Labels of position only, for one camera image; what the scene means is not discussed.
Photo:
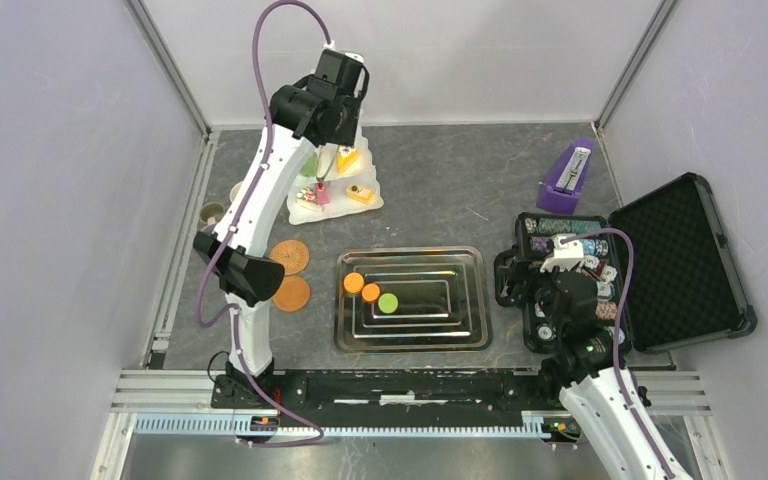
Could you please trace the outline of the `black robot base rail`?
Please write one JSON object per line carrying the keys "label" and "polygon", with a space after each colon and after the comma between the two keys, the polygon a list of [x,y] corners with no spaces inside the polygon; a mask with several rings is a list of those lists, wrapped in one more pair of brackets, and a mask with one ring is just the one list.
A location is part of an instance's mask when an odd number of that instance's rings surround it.
{"label": "black robot base rail", "polygon": [[508,427],[524,412],[560,412],[538,376],[516,369],[297,370],[218,374],[210,405],[269,426]]}

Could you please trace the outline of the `yellow layered cake slice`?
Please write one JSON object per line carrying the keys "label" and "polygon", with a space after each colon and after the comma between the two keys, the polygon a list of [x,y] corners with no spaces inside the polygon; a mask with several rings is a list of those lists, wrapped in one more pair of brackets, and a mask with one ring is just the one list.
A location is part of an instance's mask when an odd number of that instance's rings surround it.
{"label": "yellow layered cake slice", "polygon": [[372,189],[357,184],[349,185],[346,189],[346,195],[349,199],[364,205],[370,205],[376,199]]}

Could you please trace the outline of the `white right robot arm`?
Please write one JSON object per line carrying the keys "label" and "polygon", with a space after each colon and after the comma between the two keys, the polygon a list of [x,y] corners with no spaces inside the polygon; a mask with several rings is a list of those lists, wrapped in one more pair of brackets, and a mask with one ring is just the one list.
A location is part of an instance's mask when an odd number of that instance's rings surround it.
{"label": "white right robot arm", "polygon": [[537,392],[580,425],[613,479],[687,479],[646,411],[619,350],[618,328],[597,316],[597,283],[576,268],[546,269],[511,248],[496,256],[494,295],[502,306],[538,306],[554,344]]}

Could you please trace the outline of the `pink cake slice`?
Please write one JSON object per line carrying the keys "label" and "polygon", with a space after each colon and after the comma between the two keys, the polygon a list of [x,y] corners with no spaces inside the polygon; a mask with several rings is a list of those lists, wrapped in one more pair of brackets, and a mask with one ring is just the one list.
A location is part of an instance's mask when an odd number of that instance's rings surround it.
{"label": "pink cake slice", "polygon": [[317,202],[320,205],[324,206],[330,203],[328,188],[325,182],[318,182],[316,184],[315,193],[316,193]]}

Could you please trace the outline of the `green swiss roll cake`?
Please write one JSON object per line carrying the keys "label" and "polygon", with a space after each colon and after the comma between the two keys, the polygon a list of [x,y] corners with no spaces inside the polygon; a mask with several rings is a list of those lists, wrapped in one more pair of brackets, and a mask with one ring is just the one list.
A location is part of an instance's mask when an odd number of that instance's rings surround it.
{"label": "green swiss roll cake", "polygon": [[315,178],[319,168],[319,155],[312,154],[302,166],[299,174],[306,178]]}

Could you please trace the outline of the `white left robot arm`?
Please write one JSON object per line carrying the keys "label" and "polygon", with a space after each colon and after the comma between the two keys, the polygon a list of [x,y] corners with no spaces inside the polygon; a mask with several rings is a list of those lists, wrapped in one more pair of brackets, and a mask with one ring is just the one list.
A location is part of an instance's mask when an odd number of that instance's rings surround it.
{"label": "white left robot arm", "polygon": [[207,263],[203,278],[216,277],[225,294],[230,362],[243,373],[235,392],[250,407],[266,405],[274,394],[274,381],[264,374],[274,363],[269,303],[285,269],[266,256],[270,232],[309,158],[326,145],[355,145],[368,84],[361,55],[326,49],[311,74],[278,89],[267,101],[261,142],[230,208],[194,238]]}

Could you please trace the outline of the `strawberry triangle cake slice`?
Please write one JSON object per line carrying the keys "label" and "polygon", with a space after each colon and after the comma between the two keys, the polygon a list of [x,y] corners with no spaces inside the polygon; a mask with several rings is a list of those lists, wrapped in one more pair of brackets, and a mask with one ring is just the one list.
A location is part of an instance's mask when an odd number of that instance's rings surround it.
{"label": "strawberry triangle cake slice", "polygon": [[316,192],[309,187],[302,188],[297,192],[295,202],[298,207],[314,213],[322,213],[324,211]]}

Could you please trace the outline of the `small round orange biscuit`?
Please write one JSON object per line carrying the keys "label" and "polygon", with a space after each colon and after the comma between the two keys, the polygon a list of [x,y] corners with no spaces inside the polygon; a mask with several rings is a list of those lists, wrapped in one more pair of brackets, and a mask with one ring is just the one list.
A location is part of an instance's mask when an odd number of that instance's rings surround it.
{"label": "small round orange biscuit", "polygon": [[364,302],[373,304],[381,296],[381,288],[376,283],[367,283],[361,290],[361,297]]}

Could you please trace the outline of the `yellow kiwi topped cake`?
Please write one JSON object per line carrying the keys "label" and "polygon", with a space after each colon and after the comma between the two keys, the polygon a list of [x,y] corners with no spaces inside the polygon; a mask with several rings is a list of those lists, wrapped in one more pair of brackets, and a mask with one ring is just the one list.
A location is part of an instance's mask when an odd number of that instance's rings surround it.
{"label": "yellow kiwi topped cake", "polygon": [[337,174],[346,175],[359,158],[359,152],[355,147],[340,146],[337,149]]}

